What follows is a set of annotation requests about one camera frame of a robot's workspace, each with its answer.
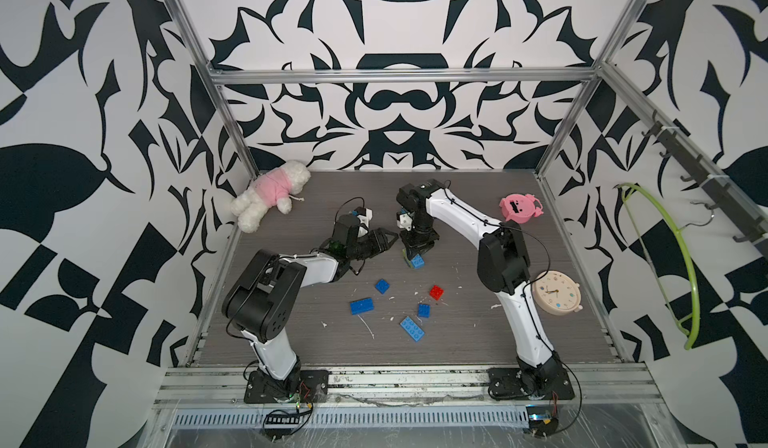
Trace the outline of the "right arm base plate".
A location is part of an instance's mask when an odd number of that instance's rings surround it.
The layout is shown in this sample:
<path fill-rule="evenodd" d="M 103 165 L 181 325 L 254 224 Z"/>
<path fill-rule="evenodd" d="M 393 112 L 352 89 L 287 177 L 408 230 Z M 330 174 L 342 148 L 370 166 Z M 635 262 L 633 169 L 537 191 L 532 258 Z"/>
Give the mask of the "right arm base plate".
<path fill-rule="evenodd" d="M 489 368 L 488 395 L 497 401 L 573 400 L 576 395 L 564 366 L 554 362 L 532 368 Z"/>

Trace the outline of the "small dark blue lego brick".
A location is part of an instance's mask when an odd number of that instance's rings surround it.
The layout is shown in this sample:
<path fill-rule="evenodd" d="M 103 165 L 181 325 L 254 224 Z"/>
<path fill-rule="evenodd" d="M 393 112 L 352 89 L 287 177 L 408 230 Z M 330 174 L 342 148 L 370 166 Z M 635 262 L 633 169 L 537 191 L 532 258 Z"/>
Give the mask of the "small dark blue lego brick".
<path fill-rule="evenodd" d="M 386 280 L 380 279 L 374 287 L 380 294 L 386 294 L 390 289 L 390 284 Z"/>

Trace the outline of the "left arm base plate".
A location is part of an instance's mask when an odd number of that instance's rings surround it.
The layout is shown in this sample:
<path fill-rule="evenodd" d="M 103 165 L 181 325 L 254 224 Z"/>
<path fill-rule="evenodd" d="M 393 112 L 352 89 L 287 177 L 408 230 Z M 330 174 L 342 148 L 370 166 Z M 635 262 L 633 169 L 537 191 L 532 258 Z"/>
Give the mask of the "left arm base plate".
<path fill-rule="evenodd" d="M 314 403 L 327 396 L 330 372 L 327 370 L 294 369 L 285 380 L 271 378 L 262 370 L 248 375 L 244 402 L 267 403 Z"/>

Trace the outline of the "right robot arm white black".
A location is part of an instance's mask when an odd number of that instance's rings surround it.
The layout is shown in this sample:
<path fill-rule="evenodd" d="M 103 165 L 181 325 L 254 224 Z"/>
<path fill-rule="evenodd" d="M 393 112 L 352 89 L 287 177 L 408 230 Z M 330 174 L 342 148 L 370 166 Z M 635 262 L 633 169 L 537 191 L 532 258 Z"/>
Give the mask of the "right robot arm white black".
<path fill-rule="evenodd" d="M 479 280 L 502 305 L 520 369 L 542 380 L 558 374 L 562 364 L 533 306 L 530 257 L 519 225 L 486 216 L 436 180 L 401 187 L 396 201 L 401 207 L 397 223 L 407 262 L 415 266 L 435 246 L 439 240 L 436 220 L 462 235 L 477 251 Z"/>

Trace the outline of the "red lego brick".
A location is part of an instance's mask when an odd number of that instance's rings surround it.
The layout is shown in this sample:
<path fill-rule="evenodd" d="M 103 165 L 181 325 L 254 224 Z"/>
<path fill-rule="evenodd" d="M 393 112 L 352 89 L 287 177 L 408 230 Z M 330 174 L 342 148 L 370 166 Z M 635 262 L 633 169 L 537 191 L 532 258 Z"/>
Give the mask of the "red lego brick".
<path fill-rule="evenodd" d="M 435 301 L 440 301 L 443 295 L 444 290 L 437 285 L 434 285 L 429 291 L 429 296 Z"/>

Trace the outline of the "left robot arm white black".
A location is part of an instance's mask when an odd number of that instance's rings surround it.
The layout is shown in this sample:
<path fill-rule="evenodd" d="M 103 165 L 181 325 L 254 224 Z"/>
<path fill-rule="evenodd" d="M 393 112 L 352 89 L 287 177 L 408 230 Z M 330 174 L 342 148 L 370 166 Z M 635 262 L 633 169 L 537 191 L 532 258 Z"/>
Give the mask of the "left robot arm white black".
<path fill-rule="evenodd" d="M 371 230 L 358 216 L 339 217 L 332 235 L 308 254 L 285 255 L 262 249 L 254 255 L 222 302 L 228 335 L 247 341 L 259 370 L 271 382 L 293 383 L 299 357 L 290 346 L 286 325 L 300 290 L 339 281 L 353 270 L 391 249 L 399 235 Z"/>

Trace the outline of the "light blue long lego brick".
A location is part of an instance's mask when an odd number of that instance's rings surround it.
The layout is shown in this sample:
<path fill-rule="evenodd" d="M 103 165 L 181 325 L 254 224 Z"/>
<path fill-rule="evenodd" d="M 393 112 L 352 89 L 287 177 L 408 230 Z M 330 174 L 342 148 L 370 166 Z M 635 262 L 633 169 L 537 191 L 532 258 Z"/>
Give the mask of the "light blue long lego brick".
<path fill-rule="evenodd" d="M 423 329 L 408 316 L 400 322 L 400 327 L 414 342 L 419 342 L 425 335 Z"/>

